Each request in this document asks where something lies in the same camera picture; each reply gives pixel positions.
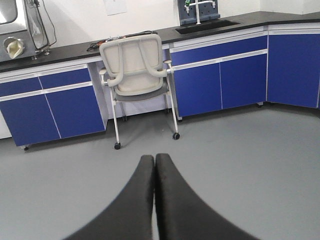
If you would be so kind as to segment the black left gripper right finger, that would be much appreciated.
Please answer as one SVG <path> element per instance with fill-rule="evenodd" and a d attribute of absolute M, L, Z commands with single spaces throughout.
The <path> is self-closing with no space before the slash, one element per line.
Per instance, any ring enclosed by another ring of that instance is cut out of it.
<path fill-rule="evenodd" d="M 206 204 L 167 153 L 155 157 L 155 210 L 161 240 L 254 240 Z"/>

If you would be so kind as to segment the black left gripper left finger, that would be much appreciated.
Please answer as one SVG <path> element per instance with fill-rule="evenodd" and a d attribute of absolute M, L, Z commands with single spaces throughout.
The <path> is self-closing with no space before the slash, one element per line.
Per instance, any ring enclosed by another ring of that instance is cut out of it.
<path fill-rule="evenodd" d="M 151 240 L 155 163 L 143 155 L 118 196 L 67 240 Z"/>

